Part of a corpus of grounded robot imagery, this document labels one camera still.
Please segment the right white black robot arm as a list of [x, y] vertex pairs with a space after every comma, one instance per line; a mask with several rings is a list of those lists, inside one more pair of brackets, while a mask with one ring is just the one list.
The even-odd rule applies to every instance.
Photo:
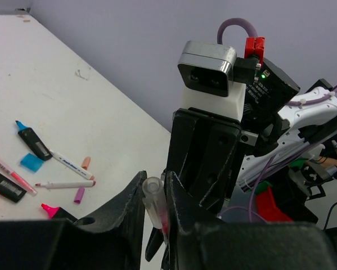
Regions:
[[307, 224], [228, 224], [217, 218], [239, 180], [260, 180], [337, 131], [337, 98], [300, 88], [268, 60], [184, 53], [185, 84], [174, 113], [164, 192], [164, 269], [337, 269], [327, 238]]

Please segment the white pen pink cap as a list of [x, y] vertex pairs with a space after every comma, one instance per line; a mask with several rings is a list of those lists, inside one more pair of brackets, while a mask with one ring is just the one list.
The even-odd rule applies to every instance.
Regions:
[[81, 182], [47, 182], [47, 183], [36, 183], [36, 187], [44, 187], [46, 189], [61, 189], [61, 188], [86, 188], [93, 187], [96, 184], [94, 180], [87, 180]]

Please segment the white pen peach cap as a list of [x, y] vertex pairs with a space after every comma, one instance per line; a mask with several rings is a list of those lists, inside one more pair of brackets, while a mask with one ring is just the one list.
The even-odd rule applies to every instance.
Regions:
[[73, 170], [74, 172], [76, 172], [81, 177], [85, 178], [86, 180], [93, 181], [95, 179], [92, 173], [82, 168], [81, 166], [76, 165], [74, 162], [62, 156], [60, 153], [53, 151], [53, 150], [50, 150], [50, 153], [54, 159], [56, 159], [61, 164], [65, 165], [66, 167], [70, 168], [71, 170]]

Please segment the black blue highlighter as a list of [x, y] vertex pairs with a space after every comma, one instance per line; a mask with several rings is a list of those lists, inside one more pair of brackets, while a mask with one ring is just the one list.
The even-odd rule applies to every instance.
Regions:
[[16, 120], [18, 127], [18, 135], [29, 149], [41, 160], [47, 161], [52, 158], [52, 154], [42, 140], [38, 137], [31, 127], [23, 125], [22, 122]]

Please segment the pink translucent highlighter pen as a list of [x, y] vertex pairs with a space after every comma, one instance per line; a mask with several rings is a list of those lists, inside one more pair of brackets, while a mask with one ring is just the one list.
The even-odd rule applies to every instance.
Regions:
[[23, 177], [21, 177], [16, 171], [14, 171], [10, 166], [0, 159], [0, 170], [8, 175], [10, 178], [15, 180], [24, 190], [28, 191], [30, 194], [35, 196], [37, 191], [33, 186], [31, 186]]

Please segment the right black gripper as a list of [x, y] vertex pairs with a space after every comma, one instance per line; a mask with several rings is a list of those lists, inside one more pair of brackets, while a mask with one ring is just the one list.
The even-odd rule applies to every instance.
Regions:
[[178, 109], [173, 123], [166, 171], [175, 172], [185, 191], [206, 210], [221, 210], [235, 184], [235, 155], [241, 125], [236, 119], [199, 109]]

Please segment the black orange highlighter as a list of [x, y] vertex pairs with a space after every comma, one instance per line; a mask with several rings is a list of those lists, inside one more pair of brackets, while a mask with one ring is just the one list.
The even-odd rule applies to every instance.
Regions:
[[18, 203], [26, 194], [26, 190], [0, 173], [0, 195], [13, 203]]

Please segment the black marker pen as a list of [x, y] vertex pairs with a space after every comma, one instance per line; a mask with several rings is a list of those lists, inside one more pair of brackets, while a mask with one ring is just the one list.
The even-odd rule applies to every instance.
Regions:
[[49, 219], [67, 219], [72, 223], [78, 220], [61, 207], [51, 207], [47, 204], [41, 204], [41, 208], [47, 213]]

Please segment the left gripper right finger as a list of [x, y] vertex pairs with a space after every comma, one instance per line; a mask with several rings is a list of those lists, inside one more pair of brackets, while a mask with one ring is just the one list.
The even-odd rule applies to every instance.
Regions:
[[170, 269], [337, 269], [329, 238], [309, 223], [226, 223], [166, 174]]

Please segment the clear cap of red pen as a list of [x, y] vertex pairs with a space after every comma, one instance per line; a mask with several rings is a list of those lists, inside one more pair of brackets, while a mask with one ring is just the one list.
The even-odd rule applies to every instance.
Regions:
[[167, 201], [160, 178], [148, 177], [142, 184], [144, 198], [142, 202], [151, 219], [152, 225], [159, 229], [168, 228]]

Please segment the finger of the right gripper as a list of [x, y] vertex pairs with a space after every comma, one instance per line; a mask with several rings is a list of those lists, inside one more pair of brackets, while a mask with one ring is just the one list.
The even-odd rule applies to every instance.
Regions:
[[162, 243], [164, 242], [163, 233], [160, 229], [153, 228], [145, 249], [145, 259], [150, 262], [155, 254], [158, 252]]
[[161, 270], [170, 270], [170, 243], [169, 239], [165, 240], [165, 250], [161, 261]]

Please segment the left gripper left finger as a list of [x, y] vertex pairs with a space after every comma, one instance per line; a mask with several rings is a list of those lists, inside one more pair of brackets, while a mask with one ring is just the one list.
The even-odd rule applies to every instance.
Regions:
[[139, 269], [145, 171], [101, 207], [67, 219], [0, 222], [0, 269]]

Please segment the small purple pen cap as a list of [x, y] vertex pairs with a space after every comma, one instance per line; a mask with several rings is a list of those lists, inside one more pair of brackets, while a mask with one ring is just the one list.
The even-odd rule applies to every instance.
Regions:
[[79, 187], [77, 192], [76, 192], [75, 198], [74, 198], [74, 203], [80, 204], [81, 201], [82, 201], [82, 198], [84, 196], [84, 193], [85, 193], [85, 188]]

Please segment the blue highlighter cap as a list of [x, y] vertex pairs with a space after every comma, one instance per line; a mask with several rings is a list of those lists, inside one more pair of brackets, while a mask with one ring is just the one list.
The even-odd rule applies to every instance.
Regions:
[[36, 173], [41, 168], [43, 163], [44, 163], [43, 160], [41, 160], [40, 158], [36, 157], [31, 153], [25, 155], [20, 161], [20, 165], [22, 167], [29, 169], [34, 173]]

